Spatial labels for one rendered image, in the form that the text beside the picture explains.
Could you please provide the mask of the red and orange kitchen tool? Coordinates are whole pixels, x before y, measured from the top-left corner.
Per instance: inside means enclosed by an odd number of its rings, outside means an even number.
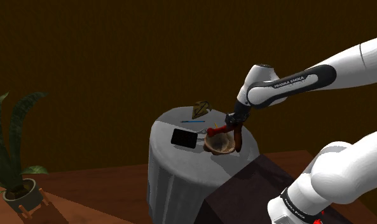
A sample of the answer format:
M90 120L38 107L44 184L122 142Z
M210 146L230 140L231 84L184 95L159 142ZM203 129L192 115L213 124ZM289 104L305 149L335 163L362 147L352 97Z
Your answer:
M242 148L242 126L243 123L238 123L235 125L224 125L219 128L208 128L207 135L209 137L213 137L216 134L220 133L227 133L229 131L233 131L234 134L234 141L235 141L235 151L240 152Z

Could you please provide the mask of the brown bowl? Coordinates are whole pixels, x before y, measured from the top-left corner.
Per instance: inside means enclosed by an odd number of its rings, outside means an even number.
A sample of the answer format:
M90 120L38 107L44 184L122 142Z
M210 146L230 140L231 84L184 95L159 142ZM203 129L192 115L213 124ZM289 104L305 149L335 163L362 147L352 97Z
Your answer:
M234 137L229 133L208 135L204 138L204 150L213 155L226 155L235 151Z

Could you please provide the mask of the golden leaf-shaped ornament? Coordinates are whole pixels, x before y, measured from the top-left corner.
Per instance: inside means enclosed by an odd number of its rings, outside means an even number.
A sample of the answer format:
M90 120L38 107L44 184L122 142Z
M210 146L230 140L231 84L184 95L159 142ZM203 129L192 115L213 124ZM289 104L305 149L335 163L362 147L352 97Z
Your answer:
M193 106L192 119L199 118L212 111L212 105L208 101L195 102Z

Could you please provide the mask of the black flat rectangular device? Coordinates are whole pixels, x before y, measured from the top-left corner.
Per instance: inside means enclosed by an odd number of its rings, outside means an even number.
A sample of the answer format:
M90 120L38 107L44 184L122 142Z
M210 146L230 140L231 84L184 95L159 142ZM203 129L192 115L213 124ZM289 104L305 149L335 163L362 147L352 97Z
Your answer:
M174 129L170 142L178 146L194 149L196 148L197 139L198 134L196 132Z

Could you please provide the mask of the dark maroon robot stand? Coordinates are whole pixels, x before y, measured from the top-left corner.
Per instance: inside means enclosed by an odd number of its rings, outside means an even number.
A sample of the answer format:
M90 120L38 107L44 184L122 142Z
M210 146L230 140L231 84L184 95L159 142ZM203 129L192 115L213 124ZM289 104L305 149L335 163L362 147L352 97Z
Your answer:
M303 150L261 154L205 198L194 224L271 224L268 201L312 159Z

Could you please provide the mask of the round table with grey cloth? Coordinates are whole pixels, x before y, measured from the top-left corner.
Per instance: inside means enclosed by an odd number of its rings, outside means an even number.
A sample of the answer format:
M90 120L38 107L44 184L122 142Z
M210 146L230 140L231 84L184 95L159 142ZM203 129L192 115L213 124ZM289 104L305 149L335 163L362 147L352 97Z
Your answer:
M203 149L199 139L196 148L172 144L174 129L198 132L224 125L225 114L213 109L196 120L204 123L181 123L192 120L191 106L171 109L151 127L147 203L153 224L193 224L203 200L238 171L259 156L252 134L242 129L241 152L215 156Z

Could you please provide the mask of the potted plant on wooden stand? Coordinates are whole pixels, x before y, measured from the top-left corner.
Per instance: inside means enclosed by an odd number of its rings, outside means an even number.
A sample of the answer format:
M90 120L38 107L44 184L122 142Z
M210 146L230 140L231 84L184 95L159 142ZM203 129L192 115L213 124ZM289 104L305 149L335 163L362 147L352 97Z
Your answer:
M46 192L34 178L26 175L48 174L45 167L21 165L22 126L27 113L46 92L34 92L22 97L13 107L9 143L5 144L2 125L2 105L7 93L0 96L0 201L12 209L11 213L1 214L0 224L69 224Z

